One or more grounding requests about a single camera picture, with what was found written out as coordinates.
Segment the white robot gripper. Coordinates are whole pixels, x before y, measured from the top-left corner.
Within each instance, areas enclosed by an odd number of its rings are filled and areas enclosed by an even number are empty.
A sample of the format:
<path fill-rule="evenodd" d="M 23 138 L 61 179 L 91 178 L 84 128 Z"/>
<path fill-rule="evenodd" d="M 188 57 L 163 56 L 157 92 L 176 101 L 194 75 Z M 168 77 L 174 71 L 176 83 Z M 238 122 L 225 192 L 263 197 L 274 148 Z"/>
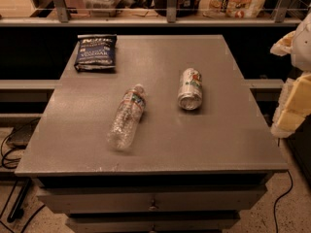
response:
<path fill-rule="evenodd" d="M 292 65 L 311 71 L 311 14 L 275 43 L 270 52 L 278 56 L 291 55 Z M 311 73 L 303 73 L 296 80 L 288 78 L 283 84 L 275 110 L 271 133 L 276 138 L 288 138 L 311 115 Z"/>

